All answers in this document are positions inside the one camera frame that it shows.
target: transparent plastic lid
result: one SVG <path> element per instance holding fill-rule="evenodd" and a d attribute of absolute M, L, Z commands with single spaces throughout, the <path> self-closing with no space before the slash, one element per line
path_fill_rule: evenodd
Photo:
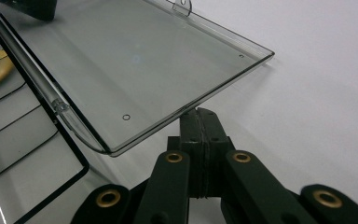
<path fill-rule="evenodd" d="M 164 0 L 59 1 L 39 21 L 0 3 L 61 96 L 66 124 L 117 156 L 248 74 L 273 52 Z"/>

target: white surface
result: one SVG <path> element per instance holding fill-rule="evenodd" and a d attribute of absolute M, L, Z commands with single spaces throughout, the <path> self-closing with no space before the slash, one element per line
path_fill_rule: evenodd
<path fill-rule="evenodd" d="M 290 190 L 320 183 L 358 202 L 358 1 L 193 0 L 193 11 L 276 53 L 201 107 Z M 131 187 L 178 130 L 175 122 L 103 160 Z M 223 221 L 217 201 L 190 207 L 189 223 Z"/>

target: brass ring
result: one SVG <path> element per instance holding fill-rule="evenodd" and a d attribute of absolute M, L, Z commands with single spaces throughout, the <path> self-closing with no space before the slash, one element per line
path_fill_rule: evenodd
<path fill-rule="evenodd" d="M 104 200 L 103 197 L 106 195 L 113 195 L 114 198 L 112 200 Z M 115 189 L 107 189 L 98 195 L 96 203 L 98 206 L 106 208 L 117 204 L 118 201 L 120 201 L 120 193 Z"/>
<path fill-rule="evenodd" d="M 333 201 L 327 201 L 326 199 L 324 199 L 322 196 L 326 195 L 328 197 L 330 197 Z M 342 201 L 334 194 L 330 193 L 327 190 L 324 189 L 320 189 L 320 190 L 315 190 L 313 191 L 313 197 L 315 198 L 315 200 L 318 203 L 323 204 L 326 207 L 330 207 L 330 208 L 339 208 L 342 206 Z"/>
<path fill-rule="evenodd" d="M 238 162 L 248 162 L 251 160 L 251 157 L 246 154 L 246 153 L 243 153 L 243 152 L 237 152 L 235 153 L 232 158 L 235 160 L 235 161 L 238 161 Z"/>
<path fill-rule="evenodd" d="M 183 156 L 179 153 L 170 153 L 165 157 L 168 162 L 179 162 L 183 159 Z"/>

